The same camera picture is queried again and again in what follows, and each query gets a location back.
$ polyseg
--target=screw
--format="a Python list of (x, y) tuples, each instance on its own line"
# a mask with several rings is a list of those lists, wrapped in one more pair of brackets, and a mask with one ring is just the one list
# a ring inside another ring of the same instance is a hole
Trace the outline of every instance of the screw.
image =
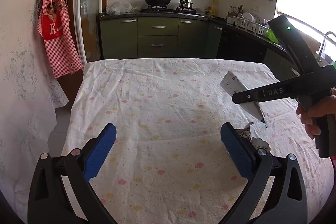
[(48, 157), (48, 153), (43, 153), (40, 158), (41, 160), (45, 160)]
[(288, 157), (291, 159), (291, 160), (296, 160), (296, 156), (294, 154), (289, 154)]
[(75, 148), (71, 151), (71, 155), (78, 156), (81, 150), (79, 148)]
[(258, 149), (258, 154), (260, 156), (264, 156), (264, 155), (266, 155), (266, 151), (264, 149), (260, 148), (260, 149)]

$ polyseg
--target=kitchen cabinet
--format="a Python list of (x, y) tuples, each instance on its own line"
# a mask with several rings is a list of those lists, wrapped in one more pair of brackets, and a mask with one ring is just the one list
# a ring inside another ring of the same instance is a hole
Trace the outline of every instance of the kitchen cabinet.
[(137, 18), (100, 21), (104, 59), (137, 58)]
[(148, 55), (151, 58), (157, 54), (176, 54), (177, 36), (153, 35), (138, 37), (138, 55)]
[(216, 58), (219, 42), (221, 41), (222, 30), (222, 26), (214, 23), (209, 23), (204, 58)]
[(298, 68), (294, 64), (270, 49), (267, 49), (263, 63), (279, 81), (284, 81), (299, 75), (297, 72)]
[(267, 46), (238, 32), (223, 30), (217, 59), (263, 63)]
[(138, 36), (143, 35), (177, 35), (179, 19), (168, 17), (139, 17)]
[(203, 58), (207, 39), (208, 22), (194, 19), (179, 19), (177, 56)]

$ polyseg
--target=small pot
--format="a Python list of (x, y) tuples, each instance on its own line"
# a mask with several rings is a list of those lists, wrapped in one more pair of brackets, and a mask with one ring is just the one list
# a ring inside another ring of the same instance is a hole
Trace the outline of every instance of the small pot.
[(170, 0), (145, 0), (149, 6), (164, 7), (170, 3)]
[(186, 8), (186, 9), (192, 9), (193, 8), (193, 3), (189, 2), (189, 0), (180, 0), (179, 7), (180, 8)]

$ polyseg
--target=checkered apron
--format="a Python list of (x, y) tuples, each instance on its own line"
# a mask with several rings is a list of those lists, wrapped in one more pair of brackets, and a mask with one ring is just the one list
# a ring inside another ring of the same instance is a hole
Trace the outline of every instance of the checkered apron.
[(43, 0), (37, 30), (43, 37), (55, 78), (83, 68), (70, 34), (69, 21), (64, 0)]

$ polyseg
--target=dish rack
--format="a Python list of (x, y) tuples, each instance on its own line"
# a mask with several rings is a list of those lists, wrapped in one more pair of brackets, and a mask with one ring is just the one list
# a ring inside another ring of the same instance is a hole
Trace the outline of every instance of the dish rack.
[(235, 17), (235, 16), (232, 16), (232, 17), (235, 21), (236, 26), (244, 28), (245, 30), (252, 31), (255, 34), (259, 34), (263, 37), (266, 35), (266, 31), (270, 30), (267, 27), (265, 27), (261, 24), (252, 22), (250, 20), (247, 20), (247, 19), (244, 19), (244, 18), (241, 18), (241, 17)]

